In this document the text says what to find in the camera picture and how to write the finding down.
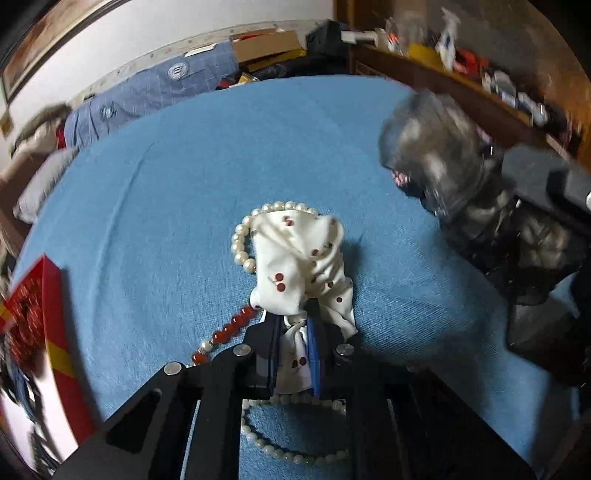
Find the white cherry print scrunchie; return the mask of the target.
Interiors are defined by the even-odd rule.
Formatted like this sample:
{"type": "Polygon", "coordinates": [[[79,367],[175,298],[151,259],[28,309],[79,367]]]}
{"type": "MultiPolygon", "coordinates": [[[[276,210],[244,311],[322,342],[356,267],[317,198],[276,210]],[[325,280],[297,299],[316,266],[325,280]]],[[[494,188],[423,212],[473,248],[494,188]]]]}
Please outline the white cherry print scrunchie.
{"type": "Polygon", "coordinates": [[[353,313],[353,280],[345,273],[341,244],[344,228],[329,215],[297,209],[252,217],[250,239],[256,262],[256,287],[250,305],[280,316],[280,367],[276,395],[311,389],[308,367],[308,313],[317,299],[325,322],[349,339],[358,333],[353,313]]]}

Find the blue bed cover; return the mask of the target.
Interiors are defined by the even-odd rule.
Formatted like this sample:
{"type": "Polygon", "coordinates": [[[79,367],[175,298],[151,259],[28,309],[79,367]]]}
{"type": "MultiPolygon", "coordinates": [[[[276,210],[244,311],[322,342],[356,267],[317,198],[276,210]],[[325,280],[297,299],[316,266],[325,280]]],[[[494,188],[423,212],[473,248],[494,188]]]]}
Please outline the blue bed cover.
{"type": "Polygon", "coordinates": [[[63,272],[102,417],[243,304],[298,312],[318,280],[370,354],[429,364],[547,470],[576,394],[508,350],[506,301],[380,165],[381,127],[411,95],[379,77],[260,82],[183,101],[79,151],[14,278],[41,256],[63,272]]]}

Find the red gift box tray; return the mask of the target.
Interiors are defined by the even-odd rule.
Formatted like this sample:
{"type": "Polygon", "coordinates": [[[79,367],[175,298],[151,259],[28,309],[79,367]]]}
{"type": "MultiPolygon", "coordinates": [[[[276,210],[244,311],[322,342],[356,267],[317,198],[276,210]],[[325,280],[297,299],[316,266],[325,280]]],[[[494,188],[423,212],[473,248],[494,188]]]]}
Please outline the red gift box tray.
{"type": "Polygon", "coordinates": [[[68,274],[40,256],[1,303],[10,378],[3,432],[34,470],[50,475],[97,431],[100,416],[82,367],[68,274]]]}

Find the grey pillow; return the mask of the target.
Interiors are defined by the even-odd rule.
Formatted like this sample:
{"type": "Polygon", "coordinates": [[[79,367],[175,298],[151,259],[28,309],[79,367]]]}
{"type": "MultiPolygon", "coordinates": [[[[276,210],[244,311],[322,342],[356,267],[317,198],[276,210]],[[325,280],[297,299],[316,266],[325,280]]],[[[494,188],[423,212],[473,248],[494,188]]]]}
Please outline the grey pillow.
{"type": "Polygon", "coordinates": [[[37,221],[39,212],[67,168],[77,156],[76,147],[51,153],[19,197],[13,208],[14,216],[27,224],[37,221]]]}

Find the blue checked folded blanket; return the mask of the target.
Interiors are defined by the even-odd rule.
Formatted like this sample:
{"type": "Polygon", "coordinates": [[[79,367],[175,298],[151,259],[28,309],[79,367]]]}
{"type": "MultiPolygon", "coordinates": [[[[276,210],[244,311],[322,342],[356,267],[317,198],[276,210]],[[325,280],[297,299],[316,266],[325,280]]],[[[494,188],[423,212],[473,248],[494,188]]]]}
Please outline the blue checked folded blanket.
{"type": "Polygon", "coordinates": [[[134,120],[215,90],[221,80],[236,72],[238,61],[228,41],[139,71],[87,98],[68,115],[65,146],[87,147],[134,120]]]}

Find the wooden side shelf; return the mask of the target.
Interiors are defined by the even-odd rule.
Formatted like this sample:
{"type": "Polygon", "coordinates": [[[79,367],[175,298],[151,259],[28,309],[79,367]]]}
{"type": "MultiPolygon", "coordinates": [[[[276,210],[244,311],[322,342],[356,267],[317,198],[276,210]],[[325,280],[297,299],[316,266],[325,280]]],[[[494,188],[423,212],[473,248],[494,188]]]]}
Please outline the wooden side shelf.
{"type": "Polygon", "coordinates": [[[433,46],[419,41],[402,45],[360,43],[349,47],[351,70],[359,75],[381,76],[416,90],[429,89],[453,97],[479,127],[504,147],[527,143],[552,145],[584,167],[590,166],[590,81],[586,75],[562,69],[545,71],[509,70],[466,49],[458,51],[447,69],[433,46]],[[520,110],[501,96],[487,81],[499,80],[506,92],[514,88],[532,101],[542,103],[550,117],[539,126],[529,110],[520,110]]]}

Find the cardboard box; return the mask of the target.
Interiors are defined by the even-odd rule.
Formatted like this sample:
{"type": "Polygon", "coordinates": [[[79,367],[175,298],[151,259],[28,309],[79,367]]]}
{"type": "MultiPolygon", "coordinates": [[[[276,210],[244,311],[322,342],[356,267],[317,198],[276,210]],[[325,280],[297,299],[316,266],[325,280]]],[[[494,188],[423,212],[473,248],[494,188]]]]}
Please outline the cardboard box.
{"type": "Polygon", "coordinates": [[[279,55],[301,48],[297,33],[290,31],[249,32],[231,42],[238,64],[279,55]]]}

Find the white spray bottle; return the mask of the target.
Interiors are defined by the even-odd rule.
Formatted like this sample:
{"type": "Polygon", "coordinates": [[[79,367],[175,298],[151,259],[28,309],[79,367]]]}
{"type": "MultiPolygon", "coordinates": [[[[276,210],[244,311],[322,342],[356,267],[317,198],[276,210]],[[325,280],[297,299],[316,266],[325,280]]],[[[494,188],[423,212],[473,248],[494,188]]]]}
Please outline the white spray bottle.
{"type": "Polygon", "coordinates": [[[453,71],[454,63],[456,61],[455,43],[461,20],[455,13],[445,7],[442,8],[442,13],[445,27],[440,35],[438,43],[436,44],[436,51],[440,55],[444,68],[447,71],[453,71]]]}

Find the framed horse painting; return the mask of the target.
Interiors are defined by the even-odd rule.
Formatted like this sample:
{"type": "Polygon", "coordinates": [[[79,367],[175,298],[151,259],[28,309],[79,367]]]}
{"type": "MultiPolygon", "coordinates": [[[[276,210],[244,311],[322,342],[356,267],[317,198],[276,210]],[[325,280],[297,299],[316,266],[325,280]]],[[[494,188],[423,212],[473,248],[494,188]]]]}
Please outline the framed horse painting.
{"type": "Polygon", "coordinates": [[[36,2],[1,42],[1,85],[10,103],[65,43],[125,1],[36,2]]]}

